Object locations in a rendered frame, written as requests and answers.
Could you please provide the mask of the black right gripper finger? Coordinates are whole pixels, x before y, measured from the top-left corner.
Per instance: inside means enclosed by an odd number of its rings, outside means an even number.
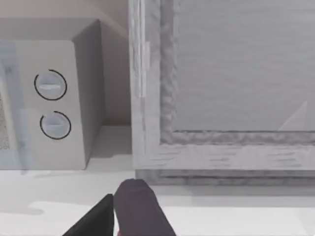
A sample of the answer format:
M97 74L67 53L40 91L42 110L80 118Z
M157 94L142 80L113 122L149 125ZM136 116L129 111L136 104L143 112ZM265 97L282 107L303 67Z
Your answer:
M113 236L114 200L107 194L62 236Z

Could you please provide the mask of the pale blue microwave knob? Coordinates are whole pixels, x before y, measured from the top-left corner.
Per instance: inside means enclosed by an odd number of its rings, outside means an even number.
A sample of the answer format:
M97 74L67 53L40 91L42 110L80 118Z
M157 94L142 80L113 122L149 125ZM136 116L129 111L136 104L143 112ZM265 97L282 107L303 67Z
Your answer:
M48 133L64 133L67 130L67 121L59 116L45 117L43 119L43 128Z
M58 76L48 74L38 79L37 88L47 96L56 96L61 90L61 83Z

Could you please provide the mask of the pale microwave oven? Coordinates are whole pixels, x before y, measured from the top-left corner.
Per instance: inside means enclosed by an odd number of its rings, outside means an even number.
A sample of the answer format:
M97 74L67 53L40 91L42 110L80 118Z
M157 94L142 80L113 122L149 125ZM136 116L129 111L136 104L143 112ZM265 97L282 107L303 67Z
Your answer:
M0 18L0 41L16 43L31 146L31 170L86 168L104 117L100 22L89 18ZM43 75L58 76L61 90L37 88ZM45 117L67 121L48 133Z

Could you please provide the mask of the microwave glass door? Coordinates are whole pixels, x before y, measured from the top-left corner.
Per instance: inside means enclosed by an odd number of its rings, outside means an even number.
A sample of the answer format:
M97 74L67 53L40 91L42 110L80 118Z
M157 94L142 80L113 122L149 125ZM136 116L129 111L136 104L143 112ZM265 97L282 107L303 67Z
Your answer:
M32 152L16 43L13 41L0 41L0 101L7 137L7 148L0 149L0 170L26 173L32 167Z

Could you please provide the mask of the grey wooden cabinet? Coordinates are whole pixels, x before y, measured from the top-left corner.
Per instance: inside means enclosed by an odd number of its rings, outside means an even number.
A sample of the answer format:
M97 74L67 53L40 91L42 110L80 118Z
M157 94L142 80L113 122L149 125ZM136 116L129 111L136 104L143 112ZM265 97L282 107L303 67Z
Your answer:
M315 185L315 0L128 0L152 185Z

